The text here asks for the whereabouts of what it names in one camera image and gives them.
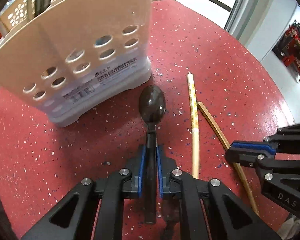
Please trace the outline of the beige utensil holder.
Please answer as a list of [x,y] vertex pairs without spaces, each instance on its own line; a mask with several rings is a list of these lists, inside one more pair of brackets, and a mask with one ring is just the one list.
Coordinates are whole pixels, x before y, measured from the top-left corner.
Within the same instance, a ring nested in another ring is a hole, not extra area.
[[151,77],[152,0],[58,0],[7,35],[0,86],[65,127]]

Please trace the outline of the patterned chopstick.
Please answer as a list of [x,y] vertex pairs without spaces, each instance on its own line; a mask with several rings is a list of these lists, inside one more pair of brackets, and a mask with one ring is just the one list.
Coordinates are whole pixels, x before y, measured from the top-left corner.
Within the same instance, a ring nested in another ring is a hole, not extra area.
[[192,133],[192,176],[199,178],[200,168],[200,141],[199,141],[199,121],[196,90],[194,86],[194,77],[191,72],[187,74],[187,84],[189,89],[190,99],[190,114],[191,114],[191,133]]

